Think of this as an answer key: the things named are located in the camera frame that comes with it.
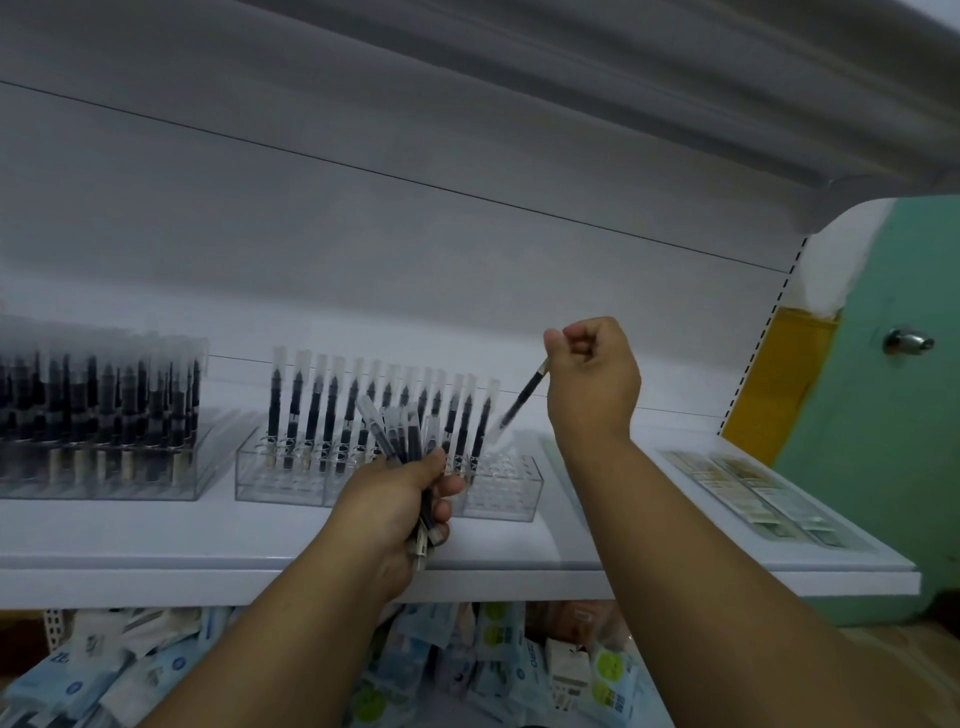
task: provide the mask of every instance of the white wall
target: white wall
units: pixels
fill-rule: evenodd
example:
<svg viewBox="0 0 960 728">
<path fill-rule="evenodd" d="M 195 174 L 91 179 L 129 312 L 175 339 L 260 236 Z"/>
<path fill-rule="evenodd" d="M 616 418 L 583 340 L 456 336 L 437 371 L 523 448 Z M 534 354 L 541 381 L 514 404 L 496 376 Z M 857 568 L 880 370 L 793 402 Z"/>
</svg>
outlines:
<svg viewBox="0 0 960 728">
<path fill-rule="evenodd" d="M 811 235 L 780 305 L 833 318 L 843 308 L 895 201 L 862 203 Z"/>
</svg>

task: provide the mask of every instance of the person's right hand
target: person's right hand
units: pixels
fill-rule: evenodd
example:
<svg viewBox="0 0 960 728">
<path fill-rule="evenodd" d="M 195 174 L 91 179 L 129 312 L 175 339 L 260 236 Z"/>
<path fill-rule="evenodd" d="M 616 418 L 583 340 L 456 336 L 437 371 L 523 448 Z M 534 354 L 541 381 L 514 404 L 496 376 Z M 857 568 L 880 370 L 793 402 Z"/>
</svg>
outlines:
<svg viewBox="0 0 960 728">
<path fill-rule="evenodd" d="M 613 317 L 543 333 L 549 358 L 547 411 L 561 450 L 630 440 L 640 369 Z"/>
</svg>

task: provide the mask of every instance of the metal knob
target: metal knob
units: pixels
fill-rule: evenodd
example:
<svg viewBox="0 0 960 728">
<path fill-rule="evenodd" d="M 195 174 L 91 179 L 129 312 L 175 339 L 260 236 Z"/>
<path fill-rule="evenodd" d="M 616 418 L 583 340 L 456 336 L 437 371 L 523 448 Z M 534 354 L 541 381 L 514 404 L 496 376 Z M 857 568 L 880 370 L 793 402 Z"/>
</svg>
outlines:
<svg viewBox="0 0 960 728">
<path fill-rule="evenodd" d="M 919 356 L 933 349 L 934 344 L 936 340 L 922 331 L 910 327 L 895 327 L 883 338 L 883 353 Z"/>
</svg>

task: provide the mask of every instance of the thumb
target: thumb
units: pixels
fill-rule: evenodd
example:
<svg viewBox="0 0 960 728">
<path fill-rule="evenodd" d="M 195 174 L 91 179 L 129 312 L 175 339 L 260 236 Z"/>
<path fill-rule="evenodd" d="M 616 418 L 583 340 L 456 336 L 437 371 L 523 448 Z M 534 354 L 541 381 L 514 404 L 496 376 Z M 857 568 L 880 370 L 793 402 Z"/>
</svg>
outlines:
<svg viewBox="0 0 960 728">
<path fill-rule="evenodd" d="M 422 460 L 407 463 L 403 473 L 407 482 L 418 490 L 425 491 L 444 474 L 446 470 L 446 452 L 443 448 L 434 448 Z"/>
<path fill-rule="evenodd" d="M 547 359 L 550 361 L 551 372 L 573 366 L 570 342 L 566 340 L 562 331 L 557 331 L 555 328 L 548 328 L 544 331 L 543 347 L 546 349 Z"/>
</svg>

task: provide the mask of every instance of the clear acrylic pen holder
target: clear acrylic pen holder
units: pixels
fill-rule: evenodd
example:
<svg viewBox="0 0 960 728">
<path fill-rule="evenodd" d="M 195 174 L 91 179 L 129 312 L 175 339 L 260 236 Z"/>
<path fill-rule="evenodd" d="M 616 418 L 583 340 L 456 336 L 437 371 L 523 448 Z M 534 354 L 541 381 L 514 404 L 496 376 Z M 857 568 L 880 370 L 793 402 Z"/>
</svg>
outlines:
<svg viewBox="0 0 960 728">
<path fill-rule="evenodd" d="M 0 498 L 196 500 L 215 470 L 211 428 L 179 448 L 0 440 Z"/>
<path fill-rule="evenodd" d="M 350 476 L 372 459 L 358 447 L 339 443 L 272 441 L 258 429 L 237 451 L 236 498 L 259 503 L 332 507 Z M 543 476 L 529 455 L 485 455 L 465 468 L 450 457 L 448 473 L 459 473 L 467 489 L 450 499 L 453 515 L 462 518 L 529 522 L 534 519 Z"/>
</svg>

